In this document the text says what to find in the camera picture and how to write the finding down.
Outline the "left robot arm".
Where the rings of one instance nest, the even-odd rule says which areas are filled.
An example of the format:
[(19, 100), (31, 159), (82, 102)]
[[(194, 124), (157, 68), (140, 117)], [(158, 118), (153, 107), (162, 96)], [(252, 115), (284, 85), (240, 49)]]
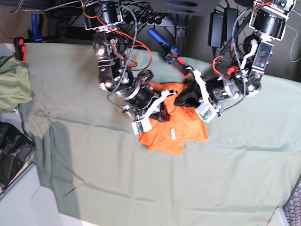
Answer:
[(229, 98), (256, 96), (261, 88), (261, 79), (273, 53), (273, 41), (281, 41), (286, 30), (286, 22), (294, 11), (294, 0), (255, 0), (242, 23), (234, 22), (231, 30), (233, 61), (226, 72), (217, 70), (223, 55), (212, 62), (216, 77), (202, 80), (194, 71), (195, 81), (175, 99), (174, 105), (194, 107), (197, 112), (226, 111), (222, 101)]

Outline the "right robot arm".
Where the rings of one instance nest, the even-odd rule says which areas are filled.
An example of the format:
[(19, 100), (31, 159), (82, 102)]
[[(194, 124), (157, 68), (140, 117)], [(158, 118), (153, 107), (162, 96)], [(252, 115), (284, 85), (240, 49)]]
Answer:
[[(145, 117), (159, 122), (169, 121), (169, 115), (160, 91), (150, 84), (153, 73), (146, 66), (137, 69), (132, 59), (135, 48), (148, 48), (137, 39), (138, 21), (135, 13), (121, 1), (82, 1), (85, 28), (94, 30), (93, 46), (99, 71), (99, 88), (107, 93), (107, 101), (134, 120)], [(123, 21), (123, 11), (133, 17), (133, 36), (119, 31), (116, 25)]]

